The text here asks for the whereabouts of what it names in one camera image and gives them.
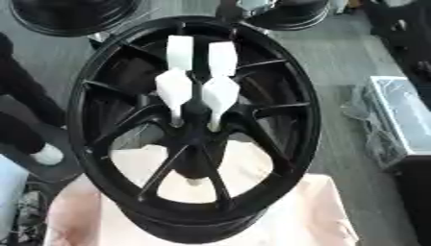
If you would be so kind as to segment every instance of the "tiled floor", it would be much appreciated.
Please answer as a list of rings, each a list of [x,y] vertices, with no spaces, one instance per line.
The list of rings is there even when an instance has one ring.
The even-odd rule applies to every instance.
[[[14,41],[16,58],[65,107],[73,80],[92,53],[87,40],[31,33],[12,19],[6,2],[0,1],[0,31]],[[148,0],[140,12],[153,12],[139,21],[175,14],[213,15],[216,2]],[[401,74],[380,41],[369,34],[365,17],[360,12],[330,16],[313,29],[271,36],[299,59],[316,86],[323,131],[311,172],[334,178],[361,245],[417,245],[393,180],[366,156],[358,123],[340,111],[351,87],[370,75]]]

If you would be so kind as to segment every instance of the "white cloth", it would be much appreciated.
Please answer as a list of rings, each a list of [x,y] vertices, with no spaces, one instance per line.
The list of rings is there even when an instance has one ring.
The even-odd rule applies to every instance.
[[[254,144],[229,141],[227,149],[219,171],[233,195],[243,193],[270,172],[268,156]],[[116,151],[112,158],[124,175],[141,185],[165,156],[163,147],[148,145],[143,149]],[[173,185],[175,194],[169,192]],[[162,183],[159,195],[179,201],[211,201],[215,196],[208,192],[208,185],[210,181],[203,180],[198,186],[190,186],[172,172]],[[137,227],[114,202],[99,196],[85,177],[57,197],[50,209],[48,224],[45,246],[182,245],[159,239]],[[256,224],[208,245],[350,246],[357,241],[332,179],[306,175]]]

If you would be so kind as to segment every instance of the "white sneaker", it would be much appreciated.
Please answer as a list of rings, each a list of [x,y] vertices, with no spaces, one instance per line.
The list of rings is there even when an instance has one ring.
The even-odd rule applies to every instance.
[[[31,154],[30,157],[43,165],[55,165],[62,162],[64,154],[57,147],[46,143],[42,150]]]

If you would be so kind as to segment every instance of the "black rim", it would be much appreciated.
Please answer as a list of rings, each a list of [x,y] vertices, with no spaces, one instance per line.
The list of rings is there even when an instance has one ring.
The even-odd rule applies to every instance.
[[[330,2],[322,0],[300,9],[275,7],[271,11],[252,16],[245,21],[253,26],[270,30],[298,31],[313,27],[323,21],[329,10]]]
[[[256,187],[239,196],[230,197],[217,173],[216,161],[206,155],[205,149],[201,149],[206,160],[202,165],[206,166],[208,177],[213,182],[217,201],[189,204],[158,197],[155,190],[166,172],[174,168],[169,160],[177,154],[181,155],[190,146],[184,141],[158,142],[169,149],[170,157],[163,165],[166,168],[161,168],[160,176],[153,176],[154,179],[150,179],[151,182],[144,187],[128,181],[109,158],[110,144],[115,138],[141,124],[155,125],[165,135],[174,136],[175,139],[181,139],[181,136],[192,132],[188,130],[187,118],[183,128],[170,127],[167,122],[168,109],[157,98],[148,95],[154,89],[151,78],[165,70],[162,40],[176,34],[195,37],[195,54],[206,54],[204,46],[209,41],[231,39],[238,47],[240,66],[233,79],[241,84],[241,93],[253,104],[235,105],[225,114],[221,132],[214,134],[208,131],[201,133],[201,136],[205,138],[203,142],[209,143],[211,148],[212,144],[222,145],[232,133],[244,133],[271,156],[273,175],[268,175]],[[107,71],[115,67],[115,62],[124,57],[140,58],[154,65],[148,76],[149,83],[138,93],[127,87],[110,84],[104,78]],[[208,67],[202,65],[205,60],[206,56],[195,58],[194,72],[189,74],[196,85],[208,80]],[[260,82],[261,72],[266,73],[266,80],[269,80],[269,74],[273,74],[277,81]],[[124,105],[131,105],[130,113],[123,115],[121,120],[116,120],[114,127],[107,127],[106,122],[97,122],[93,119],[95,114],[91,109],[99,94]],[[149,105],[138,106],[140,94],[147,95]],[[288,119],[279,119],[278,115],[287,115]],[[277,133],[277,140],[284,144],[274,141],[257,123],[258,118],[273,116],[277,116],[277,119],[274,119],[271,126]],[[111,38],[98,50],[81,71],[73,89],[68,111],[68,130],[74,152],[89,178],[132,221],[146,231],[168,240],[203,243],[241,232],[298,183],[317,148],[320,115],[310,80],[294,57],[279,44],[241,24],[227,26],[211,17],[181,16],[139,25]],[[161,227],[171,230],[172,234],[158,233]],[[182,230],[182,235],[175,234],[173,229]]]
[[[50,26],[43,22],[35,22],[30,13],[26,13],[26,10],[21,10],[14,1],[10,3],[10,10],[13,17],[25,28],[30,31],[37,32],[43,35],[54,36],[54,37],[80,37],[95,34],[98,32],[110,30],[111,28],[121,24],[121,22],[131,16],[138,8],[139,0],[130,0],[119,7],[114,7],[106,12],[106,15],[100,14],[97,18],[90,20],[80,19],[79,22],[69,23],[66,26],[60,23],[67,22],[64,19],[55,19],[53,24],[58,26]],[[88,14],[75,13],[75,16],[83,16]],[[60,15],[53,15],[51,18],[62,18]]]

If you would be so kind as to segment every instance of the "person's leg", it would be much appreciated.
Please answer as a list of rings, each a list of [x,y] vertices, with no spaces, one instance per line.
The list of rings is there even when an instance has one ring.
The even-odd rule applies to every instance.
[[[65,125],[64,111],[46,95],[43,87],[13,58],[11,41],[0,33],[0,91],[26,105],[41,121]]]
[[[45,141],[22,121],[0,111],[0,142],[31,155],[45,146]]]
[[[63,153],[46,143],[22,121],[0,111],[0,142],[12,145],[40,164],[54,165],[63,160]]]

